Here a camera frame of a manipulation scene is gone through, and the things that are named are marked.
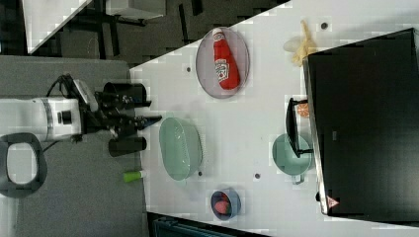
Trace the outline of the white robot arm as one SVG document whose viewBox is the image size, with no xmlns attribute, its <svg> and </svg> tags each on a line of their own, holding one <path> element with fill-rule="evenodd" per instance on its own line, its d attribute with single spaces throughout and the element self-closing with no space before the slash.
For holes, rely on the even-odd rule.
<svg viewBox="0 0 419 237">
<path fill-rule="evenodd" d="M 136 96 L 97 92 L 92 100 L 43 97 L 1 101 L 1 133 L 30 133 L 40 142 L 71 139 L 107 130 L 115 139 L 135 135 L 162 120 L 161 116 L 132 116 L 129 110 L 151 103 Z"/>
</svg>

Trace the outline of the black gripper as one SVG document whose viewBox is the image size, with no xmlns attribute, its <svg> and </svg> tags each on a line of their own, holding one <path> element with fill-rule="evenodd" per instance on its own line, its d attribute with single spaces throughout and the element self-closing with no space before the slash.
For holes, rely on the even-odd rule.
<svg viewBox="0 0 419 237">
<path fill-rule="evenodd" d="M 114 138 L 134 135 L 162 120 L 162 116 L 133 116 L 130 110 L 147 108 L 151 102 L 146 98 L 127 94 L 97 92 L 93 99 L 80 98 L 81 132 L 109 131 Z"/>
</svg>

